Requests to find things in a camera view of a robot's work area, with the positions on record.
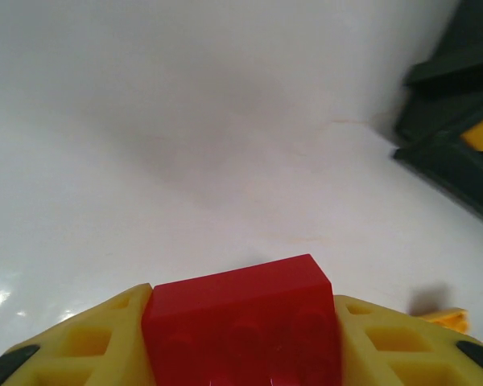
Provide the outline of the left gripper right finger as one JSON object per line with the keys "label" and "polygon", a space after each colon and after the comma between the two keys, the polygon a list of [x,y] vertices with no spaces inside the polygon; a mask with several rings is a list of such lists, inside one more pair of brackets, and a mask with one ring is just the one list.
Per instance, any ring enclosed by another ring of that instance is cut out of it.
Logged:
{"label": "left gripper right finger", "polygon": [[343,385],[483,385],[483,368],[458,346],[475,338],[345,295],[334,297]]}

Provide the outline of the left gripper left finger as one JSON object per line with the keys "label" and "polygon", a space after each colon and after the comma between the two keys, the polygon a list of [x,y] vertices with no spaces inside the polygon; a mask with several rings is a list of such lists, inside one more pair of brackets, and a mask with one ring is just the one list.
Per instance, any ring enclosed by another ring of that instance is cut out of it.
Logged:
{"label": "left gripper left finger", "polygon": [[132,287],[0,356],[0,385],[152,385],[142,336],[148,284]]}

